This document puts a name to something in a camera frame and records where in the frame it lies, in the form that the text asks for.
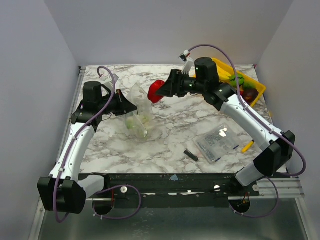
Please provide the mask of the green toy watermelon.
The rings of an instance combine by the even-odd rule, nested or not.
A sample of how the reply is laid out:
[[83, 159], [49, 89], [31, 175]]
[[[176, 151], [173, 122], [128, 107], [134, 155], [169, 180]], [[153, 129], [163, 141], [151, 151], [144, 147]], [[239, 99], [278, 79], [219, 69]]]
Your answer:
[[230, 76], [229, 78], [229, 84], [236, 88], [237, 87], [237, 84], [241, 87], [245, 82], [245, 78], [242, 74], [237, 74], [237, 80], [236, 80], [236, 76], [233, 74]]

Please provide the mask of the yellow toy banana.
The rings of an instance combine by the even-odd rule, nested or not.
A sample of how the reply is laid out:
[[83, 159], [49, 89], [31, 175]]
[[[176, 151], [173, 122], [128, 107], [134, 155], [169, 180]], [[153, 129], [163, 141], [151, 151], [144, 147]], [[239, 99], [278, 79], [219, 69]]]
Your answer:
[[232, 75], [229, 72], [222, 69], [220, 66], [216, 65], [216, 67], [217, 67], [217, 73], [218, 73], [219, 80], [221, 82], [228, 82]]

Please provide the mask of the white toy cauliflower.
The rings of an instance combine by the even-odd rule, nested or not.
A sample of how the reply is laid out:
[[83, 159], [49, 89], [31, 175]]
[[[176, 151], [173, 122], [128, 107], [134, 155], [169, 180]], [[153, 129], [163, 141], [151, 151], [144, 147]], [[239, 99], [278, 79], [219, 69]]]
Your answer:
[[128, 129], [128, 132], [135, 136], [138, 139], [146, 139], [148, 136], [150, 117], [147, 115], [129, 115], [125, 118], [125, 126]]

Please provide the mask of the clear zip top bag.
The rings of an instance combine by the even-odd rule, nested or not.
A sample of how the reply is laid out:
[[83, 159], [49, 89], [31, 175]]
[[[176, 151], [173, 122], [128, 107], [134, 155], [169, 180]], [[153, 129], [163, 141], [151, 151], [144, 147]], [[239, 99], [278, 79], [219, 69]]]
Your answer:
[[150, 117], [150, 123], [149, 123], [149, 128], [148, 128], [148, 136], [145, 139], [139, 139], [136, 138], [135, 136], [132, 136], [129, 133], [129, 130], [127, 129], [127, 134], [129, 137], [136, 142], [146, 142], [149, 140], [155, 131], [155, 122], [154, 122], [154, 115], [153, 115], [153, 110], [152, 110], [152, 103], [148, 99], [148, 94], [147, 92], [141, 87], [139, 83], [136, 83], [133, 85], [133, 87], [130, 89], [128, 92], [128, 95], [126, 98], [133, 103], [134, 105], [137, 106], [137, 110], [131, 113], [128, 113], [124, 116], [124, 120], [126, 117], [130, 115], [146, 115]]

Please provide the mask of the dark purple toy fruit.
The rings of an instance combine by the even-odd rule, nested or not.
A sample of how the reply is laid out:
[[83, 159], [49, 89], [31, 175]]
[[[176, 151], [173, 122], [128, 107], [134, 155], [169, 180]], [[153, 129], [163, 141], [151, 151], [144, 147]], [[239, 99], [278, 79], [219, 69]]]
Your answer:
[[243, 91], [242, 97], [246, 102], [251, 103], [258, 95], [259, 92], [255, 88], [249, 88]]

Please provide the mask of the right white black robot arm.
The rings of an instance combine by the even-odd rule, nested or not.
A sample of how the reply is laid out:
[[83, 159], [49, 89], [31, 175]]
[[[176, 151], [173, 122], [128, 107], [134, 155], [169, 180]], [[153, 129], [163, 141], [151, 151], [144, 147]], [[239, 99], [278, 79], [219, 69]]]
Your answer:
[[291, 131], [283, 132], [270, 124], [244, 102], [234, 87], [220, 82], [217, 65], [211, 58], [198, 58], [194, 66], [195, 77], [179, 69], [171, 70], [167, 81], [155, 93], [169, 98], [201, 94], [208, 104], [231, 117], [251, 136], [262, 152], [237, 172], [230, 183], [230, 191], [241, 196], [248, 185], [273, 176], [291, 159], [296, 137]]

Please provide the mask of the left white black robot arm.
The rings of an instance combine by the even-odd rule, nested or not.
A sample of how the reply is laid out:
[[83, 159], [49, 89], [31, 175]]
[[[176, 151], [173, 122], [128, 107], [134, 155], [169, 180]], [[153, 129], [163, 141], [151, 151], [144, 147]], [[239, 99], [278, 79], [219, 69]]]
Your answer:
[[97, 194], [104, 198], [110, 194], [111, 185], [101, 175], [93, 174], [80, 180], [80, 167], [103, 116], [122, 116], [138, 109], [120, 89], [109, 89], [98, 81], [86, 82], [82, 95], [71, 116], [70, 133], [57, 163], [49, 176], [41, 177], [37, 183], [47, 211], [80, 214], [89, 197]]

